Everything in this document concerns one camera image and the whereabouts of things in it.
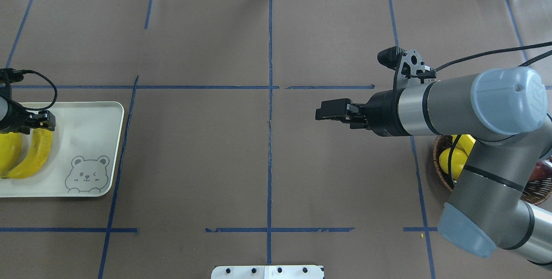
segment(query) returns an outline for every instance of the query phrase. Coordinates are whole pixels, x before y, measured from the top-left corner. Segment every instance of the robotic arm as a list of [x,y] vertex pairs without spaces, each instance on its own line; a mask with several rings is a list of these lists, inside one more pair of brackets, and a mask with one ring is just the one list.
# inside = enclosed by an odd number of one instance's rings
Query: robotic arm
[[471,134],[477,142],[438,231],[474,255],[489,257],[502,248],[552,270],[552,213],[519,200],[536,162],[552,154],[540,75],[516,67],[436,82],[416,50],[391,47],[378,61],[395,70],[392,90],[366,104],[324,101],[316,119],[380,136]]
[[[56,118],[47,110],[55,102],[55,98],[50,106],[41,109],[25,108],[12,100],[11,84],[22,81],[27,73],[35,73],[41,76],[31,70],[0,69],[0,133],[2,134],[30,134],[30,130],[36,128],[50,131],[55,129]],[[30,112],[30,110],[37,110],[38,114]]]

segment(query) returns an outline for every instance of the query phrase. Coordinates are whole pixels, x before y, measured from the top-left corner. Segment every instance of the yellow fruit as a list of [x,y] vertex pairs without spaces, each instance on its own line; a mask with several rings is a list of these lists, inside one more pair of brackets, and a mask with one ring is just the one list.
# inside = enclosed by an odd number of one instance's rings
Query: yellow fruit
[[31,147],[25,159],[10,171],[0,172],[0,178],[25,179],[39,171],[50,155],[52,135],[49,130],[34,129]]
[[[441,169],[445,173],[448,174],[448,156],[450,153],[450,149],[446,149],[441,153],[439,156],[439,165],[441,166]],[[467,161],[467,155],[464,153],[464,151],[459,149],[454,149],[452,153],[452,160],[451,160],[451,170],[452,170],[452,178],[455,181],[458,181],[458,178],[460,177],[460,173],[462,172],[462,169],[464,169],[464,165]]]
[[[454,141],[456,139],[457,135],[452,136],[452,140]],[[471,149],[473,149],[475,144],[475,139],[471,135],[462,135],[460,137],[460,140],[458,140],[458,144],[456,145],[457,149],[462,149],[468,156],[471,153]]]
[[0,172],[10,170],[16,164],[21,153],[21,135],[19,133],[0,134]]

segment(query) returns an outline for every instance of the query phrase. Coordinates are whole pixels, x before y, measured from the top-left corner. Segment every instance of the wicker basket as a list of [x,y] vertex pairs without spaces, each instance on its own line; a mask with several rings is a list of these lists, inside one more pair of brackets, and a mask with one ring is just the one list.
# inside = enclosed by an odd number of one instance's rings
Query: wicker basket
[[[433,165],[439,180],[443,183],[450,192],[454,188],[454,182],[452,178],[445,173],[439,165],[439,155],[447,148],[452,146],[452,136],[449,135],[440,135],[435,139],[433,144]],[[538,205],[544,202],[552,195],[552,178],[548,179],[539,179],[536,181],[527,182],[525,189],[523,190],[521,200],[528,203]]]

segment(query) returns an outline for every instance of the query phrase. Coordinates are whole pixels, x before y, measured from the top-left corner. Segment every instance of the white bracket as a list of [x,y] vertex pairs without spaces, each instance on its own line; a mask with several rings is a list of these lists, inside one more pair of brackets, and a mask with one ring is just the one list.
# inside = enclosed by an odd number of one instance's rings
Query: white bracket
[[324,279],[324,267],[316,265],[219,266],[211,279]]

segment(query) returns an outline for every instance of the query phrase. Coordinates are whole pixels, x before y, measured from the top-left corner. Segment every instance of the cartoon bear face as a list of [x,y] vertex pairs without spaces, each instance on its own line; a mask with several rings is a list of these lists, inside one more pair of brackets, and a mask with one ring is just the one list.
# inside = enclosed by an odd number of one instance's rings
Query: cartoon bear face
[[107,165],[109,158],[102,156],[96,160],[85,160],[75,157],[71,161],[73,169],[65,179],[65,186],[69,192],[100,192],[107,183]]

